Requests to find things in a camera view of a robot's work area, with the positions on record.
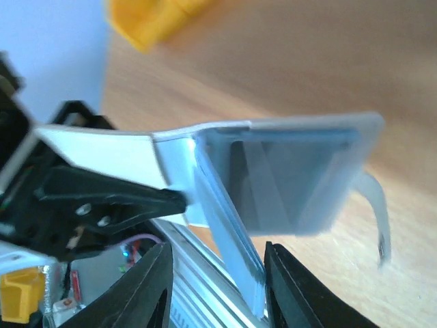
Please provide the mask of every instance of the red component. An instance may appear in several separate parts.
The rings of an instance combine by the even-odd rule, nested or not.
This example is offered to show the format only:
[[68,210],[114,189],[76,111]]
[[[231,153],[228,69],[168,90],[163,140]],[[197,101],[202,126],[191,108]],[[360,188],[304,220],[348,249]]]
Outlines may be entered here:
[[82,301],[81,285],[79,284],[79,273],[77,270],[71,271],[71,281],[73,285],[74,299],[80,303]]

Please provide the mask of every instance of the wooden table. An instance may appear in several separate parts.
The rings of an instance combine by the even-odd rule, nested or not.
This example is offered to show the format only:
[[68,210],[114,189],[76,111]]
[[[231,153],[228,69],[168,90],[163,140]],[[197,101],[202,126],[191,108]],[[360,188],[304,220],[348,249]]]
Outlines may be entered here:
[[[377,269],[370,206],[352,194],[332,232],[283,243],[382,327],[437,327],[437,3],[253,1],[185,53],[114,37],[105,113],[121,129],[376,110],[386,130],[367,169],[382,183],[393,260]],[[208,230],[194,231],[214,248]]]

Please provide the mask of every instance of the screw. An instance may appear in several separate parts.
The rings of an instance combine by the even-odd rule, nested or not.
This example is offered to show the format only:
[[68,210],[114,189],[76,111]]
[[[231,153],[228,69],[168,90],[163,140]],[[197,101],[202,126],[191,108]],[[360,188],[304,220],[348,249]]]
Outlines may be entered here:
[[80,217],[88,214],[89,212],[91,212],[91,204],[90,203],[86,203],[76,210],[76,214]]
[[106,227],[107,225],[109,225],[109,223],[111,222],[111,217],[109,215],[107,215],[106,217],[103,217],[98,223],[97,225],[99,227]]

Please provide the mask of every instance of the yellow object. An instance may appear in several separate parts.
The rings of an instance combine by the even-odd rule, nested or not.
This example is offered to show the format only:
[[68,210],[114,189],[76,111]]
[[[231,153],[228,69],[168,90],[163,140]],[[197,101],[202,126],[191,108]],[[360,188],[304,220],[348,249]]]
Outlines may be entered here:
[[45,276],[38,267],[1,276],[1,318],[11,323],[28,323],[44,296]]
[[109,0],[109,21],[146,51],[179,31],[214,0]]

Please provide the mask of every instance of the white flexible cable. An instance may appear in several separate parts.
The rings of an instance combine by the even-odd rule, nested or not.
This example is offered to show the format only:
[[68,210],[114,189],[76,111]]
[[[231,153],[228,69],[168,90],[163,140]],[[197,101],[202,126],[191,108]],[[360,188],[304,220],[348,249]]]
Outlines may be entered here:
[[379,231],[378,250],[381,267],[391,259],[390,223],[384,190],[380,183],[367,172],[361,173],[356,179],[355,189],[369,201],[375,212]]

